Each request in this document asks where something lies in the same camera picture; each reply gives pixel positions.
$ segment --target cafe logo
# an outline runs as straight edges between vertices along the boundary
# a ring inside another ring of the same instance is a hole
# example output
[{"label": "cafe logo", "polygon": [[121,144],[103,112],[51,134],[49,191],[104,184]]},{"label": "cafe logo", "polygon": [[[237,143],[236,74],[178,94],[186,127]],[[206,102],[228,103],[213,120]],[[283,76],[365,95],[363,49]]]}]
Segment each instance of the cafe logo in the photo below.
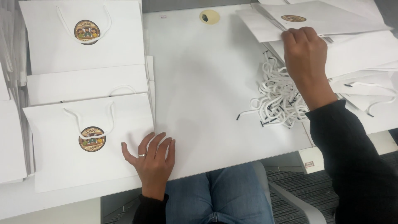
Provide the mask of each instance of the cafe logo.
[{"label": "cafe logo", "polygon": [[289,21],[289,22],[304,22],[307,19],[301,16],[292,16],[292,15],[286,15],[286,16],[281,16],[282,19]]},{"label": "cafe logo", "polygon": [[[75,37],[81,41],[89,41],[101,35],[100,29],[95,23],[89,20],[82,20],[75,26]],[[82,43],[84,45],[95,44],[93,43]]]},{"label": "cafe logo", "polygon": [[[82,131],[82,135],[84,137],[93,137],[93,136],[100,136],[104,132],[101,130],[101,128],[98,127],[88,127]],[[90,139],[81,139],[79,137],[79,144],[82,147],[82,149],[88,151],[88,152],[95,152],[100,150],[104,145],[106,141],[106,136],[103,136],[101,138],[90,138]]]}]

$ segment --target circular desk hole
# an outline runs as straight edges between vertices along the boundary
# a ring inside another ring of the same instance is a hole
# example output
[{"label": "circular desk hole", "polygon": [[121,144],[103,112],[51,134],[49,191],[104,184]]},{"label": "circular desk hole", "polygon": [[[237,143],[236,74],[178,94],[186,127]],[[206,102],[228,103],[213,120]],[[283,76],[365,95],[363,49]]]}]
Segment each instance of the circular desk hole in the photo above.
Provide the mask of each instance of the circular desk hole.
[{"label": "circular desk hole", "polygon": [[199,19],[205,24],[213,25],[220,21],[220,14],[214,10],[207,9],[200,13]]}]

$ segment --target finger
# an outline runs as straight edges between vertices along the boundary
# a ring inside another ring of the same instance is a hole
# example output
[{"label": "finger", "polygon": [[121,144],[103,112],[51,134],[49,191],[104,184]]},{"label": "finger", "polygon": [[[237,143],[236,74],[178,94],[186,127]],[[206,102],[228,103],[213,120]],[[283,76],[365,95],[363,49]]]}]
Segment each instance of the finger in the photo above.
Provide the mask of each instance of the finger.
[{"label": "finger", "polygon": [[129,162],[131,165],[135,166],[138,159],[130,154],[130,152],[127,150],[127,144],[125,142],[122,142],[122,153],[125,160]]},{"label": "finger", "polygon": [[300,30],[302,30],[305,33],[309,41],[315,41],[320,38],[318,37],[318,34],[316,34],[316,31],[312,27],[305,26],[301,27]]},{"label": "finger", "polygon": [[176,140],[173,139],[169,145],[169,152],[167,153],[166,165],[173,168],[176,161]]},{"label": "finger", "polygon": [[167,147],[169,146],[170,142],[173,138],[166,138],[159,146],[158,151],[156,152],[155,159],[158,160],[165,160],[166,158],[166,151]]},{"label": "finger", "polygon": [[289,32],[295,37],[296,43],[308,42],[307,36],[303,30],[290,28]]},{"label": "finger", "polygon": [[160,133],[151,141],[151,143],[149,143],[148,152],[146,153],[147,158],[155,158],[156,151],[158,150],[158,145],[165,136],[165,132]]},{"label": "finger", "polygon": [[284,31],[282,33],[282,40],[283,40],[283,44],[285,47],[290,47],[290,46],[296,44],[296,40],[295,40],[293,34],[289,31]]},{"label": "finger", "polygon": [[138,146],[138,155],[142,155],[146,153],[146,147],[150,140],[155,136],[155,132],[151,132],[149,135],[145,136],[144,139],[141,141],[140,145]]}]

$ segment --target black sleeve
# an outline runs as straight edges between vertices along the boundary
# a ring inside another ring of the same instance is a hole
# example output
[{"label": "black sleeve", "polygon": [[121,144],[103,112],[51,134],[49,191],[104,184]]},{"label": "black sleeve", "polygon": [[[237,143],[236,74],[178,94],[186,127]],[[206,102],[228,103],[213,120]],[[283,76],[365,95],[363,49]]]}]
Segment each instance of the black sleeve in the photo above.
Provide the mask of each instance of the black sleeve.
[{"label": "black sleeve", "polygon": [[169,196],[164,194],[163,201],[139,196],[140,205],[135,212],[133,224],[166,224],[166,203]]},{"label": "black sleeve", "polygon": [[339,196],[336,223],[398,223],[398,176],[345,100],[307,113],[311,136]]}]

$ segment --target desk surface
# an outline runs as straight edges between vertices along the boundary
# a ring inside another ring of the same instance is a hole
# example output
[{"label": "desk surface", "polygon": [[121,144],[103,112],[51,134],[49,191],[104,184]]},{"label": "desk surface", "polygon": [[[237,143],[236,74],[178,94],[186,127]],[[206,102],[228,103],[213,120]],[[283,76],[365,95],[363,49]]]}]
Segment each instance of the desk surface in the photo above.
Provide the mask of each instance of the desk surface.
[{"label": "desk surface", "polygon": [[[143,15],[154,56],[156,130],[177,141],[171,179],[311,147],[301,124],[262,128],[255,114],[236,121],[258,96],[263,63],[262,45],[235,14],[248,8],[213,7],[220,21],[212,26],[199,20],[203,9]],[[32,177],[0,185],[0,219],[138,187],[135,176],[35,193]]]}]

